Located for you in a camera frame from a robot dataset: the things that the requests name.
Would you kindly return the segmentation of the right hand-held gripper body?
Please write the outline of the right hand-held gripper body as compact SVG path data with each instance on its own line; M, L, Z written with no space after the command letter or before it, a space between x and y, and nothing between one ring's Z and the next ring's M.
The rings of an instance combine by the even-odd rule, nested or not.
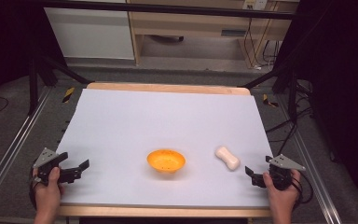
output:
M305 171L306 168L283 154L272 158L268 172L276 189L286 190L292 185L292 170Z

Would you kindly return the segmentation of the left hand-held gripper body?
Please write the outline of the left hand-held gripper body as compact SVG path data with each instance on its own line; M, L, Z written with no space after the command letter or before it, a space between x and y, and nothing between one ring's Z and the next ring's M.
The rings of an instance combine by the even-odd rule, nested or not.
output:
M33 168L37 170L36 177L34 178L34 180L36 182L41 183L45 186L48 184L48 175L49 175L50 171L54 167L60 166L60 165L53 166L51 163L58 155L60 155L60 154L56 153L55 151L52 151L46 147L42 150L41 154L35 160L34 165L33 165ZM83 172L82 173L74 173L74 168L61 169L60 178L59 178L58 182L60 184L61 183L74 183L77 179L80 179Z

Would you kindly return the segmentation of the person's right hand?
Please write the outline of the person's right hand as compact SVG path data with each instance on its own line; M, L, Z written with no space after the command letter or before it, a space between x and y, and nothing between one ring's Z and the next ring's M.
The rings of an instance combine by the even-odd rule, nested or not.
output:
M296 200L298 198L298 190L291 186L286 190L278 190L275 188L269 173L263 174L263 179L268 191L268 201L271 215L275 219L290 219Z

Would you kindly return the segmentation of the person's left hand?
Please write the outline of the person's left hand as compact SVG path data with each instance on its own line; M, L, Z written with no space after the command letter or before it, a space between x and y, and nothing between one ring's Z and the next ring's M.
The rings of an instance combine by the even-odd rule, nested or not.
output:
M35 185L36 213L41 217L56 217L64 194L64 187L58 182L60 168L54 167L48 175L48 184Z

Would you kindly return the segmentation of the white soap bar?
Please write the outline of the white soap bar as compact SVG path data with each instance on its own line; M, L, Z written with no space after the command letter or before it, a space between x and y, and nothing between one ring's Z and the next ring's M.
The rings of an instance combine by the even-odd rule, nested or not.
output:
M241 164L240 159L234 156L227 147L219 147L214 154L218 159L224 162L230 171L236 170Z

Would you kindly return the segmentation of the black metal stand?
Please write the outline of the black metal stand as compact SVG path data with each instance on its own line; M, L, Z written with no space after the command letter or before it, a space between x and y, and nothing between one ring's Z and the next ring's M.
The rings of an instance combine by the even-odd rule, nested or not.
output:
M297 114L296 114L296 84L297 84L297 75L295 71L295 67L290 63L283 63L278 67L275 67L272 71L266 73L265 75L258 77L257 79L240 85L240 88L246 88L250 90L251 88L257 86L258 84L263 83L271 79L272 77L276 77L272 90L274 93L283 93L285 89L288 89L288 107L287 113L289 115L289 119L296 123Z
M38 105L38 83L37 80L39 77L42 78L43 82L47 86L54 86L58 79L56 78L53 70L59 70L64 73L68 77L76 80L81 84L90 84L91 80L82 77L81 75L75 73L70 70L66 65L58 63L48 56L32 56L28 62L29 68L29 90L30 90L30 107L29 107L29 115L32 115Z

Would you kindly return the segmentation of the orange plastic bowl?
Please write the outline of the orange plastic bowl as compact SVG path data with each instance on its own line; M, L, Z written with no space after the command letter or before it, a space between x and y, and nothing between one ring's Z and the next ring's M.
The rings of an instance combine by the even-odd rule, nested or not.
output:
M158 149L148 154L148 164L161 173L175 173L186 164L186 158L172 149Z

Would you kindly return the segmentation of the black curtain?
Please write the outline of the black curtain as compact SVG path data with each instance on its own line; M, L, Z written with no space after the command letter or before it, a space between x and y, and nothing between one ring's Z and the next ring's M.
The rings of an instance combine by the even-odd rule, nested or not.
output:
M299 0L278 56L312 84L327 141L358 188L358 0Z
M0 86L33 67L45 84L57 83L49 64L66 66L45 9L24 0L0 0Z

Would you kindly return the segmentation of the white cabinet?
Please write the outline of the white cabinet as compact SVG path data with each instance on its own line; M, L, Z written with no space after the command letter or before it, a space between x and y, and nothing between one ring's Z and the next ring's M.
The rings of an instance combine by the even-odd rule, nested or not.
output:
M134 59L127 12L50 7L45 11L64 57Z

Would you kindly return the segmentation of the light wooden desk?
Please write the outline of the light wooden desk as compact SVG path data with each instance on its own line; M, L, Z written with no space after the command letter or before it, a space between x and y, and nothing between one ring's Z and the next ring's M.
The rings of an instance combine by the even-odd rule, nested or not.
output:
M244 0L126 0L130 4L243 9ZM268 0L263 11L296 12L300 0ZM269 41L284 40L291 24L288 20L248 19L186 14L129 14L135 57L141 55L145 35L227 37L239 41L246 65L261 64L262 49Z

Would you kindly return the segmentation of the white power strip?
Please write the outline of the white power strip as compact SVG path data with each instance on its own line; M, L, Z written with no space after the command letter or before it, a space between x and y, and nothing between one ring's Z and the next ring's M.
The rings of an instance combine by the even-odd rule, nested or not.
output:
M268 0L244 0L243 9L263 10L267 5Z

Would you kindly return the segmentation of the black overhead bar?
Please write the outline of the black overhead bar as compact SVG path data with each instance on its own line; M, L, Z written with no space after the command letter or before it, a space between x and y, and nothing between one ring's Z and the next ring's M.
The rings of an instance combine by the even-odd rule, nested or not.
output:
M228 8L219 9L216 7L185 7L185 6L107 3L107 2L73 1L73 0L34 0L34 3L42 7L71 8L71 9L186 14L186 15L204 15L204 16L220 16L220 17L237 17L237 18L276 19L276 20L293 20L298 18L298 15L296 13L290 13L290 12L274 12L274 11L263 11L263 10L245 10L245 9L228 9Z

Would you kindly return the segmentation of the aluminium floor rail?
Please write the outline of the aluminium floor rail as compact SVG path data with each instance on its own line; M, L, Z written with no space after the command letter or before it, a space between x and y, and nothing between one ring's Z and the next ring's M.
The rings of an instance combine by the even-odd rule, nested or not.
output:
M305 141L305 133L302 128L306 126L305 122L312 113L310 103L306 96L296 95L296 123L290 122L293 129L289 135L294 148L283 148L282 153L296 154L306 170L303 171L302 184L305 189L305 198L308 199L312 193L312 198L308 203L302 203L294 214L294 221L301 224L342 224L342 220L332 201L330 193L322 180L316 163L310 155L310 148Z
M0 186L7 175L12 163L16 159L21 147L26 141L29 133L34 127L41 111L43 110L46 101L52 91L51 87L44 87L39 96L36 97L36 106L34 111L28 115L22 123L20 129L17 131L15 137L11 141L6 153L0 160Z

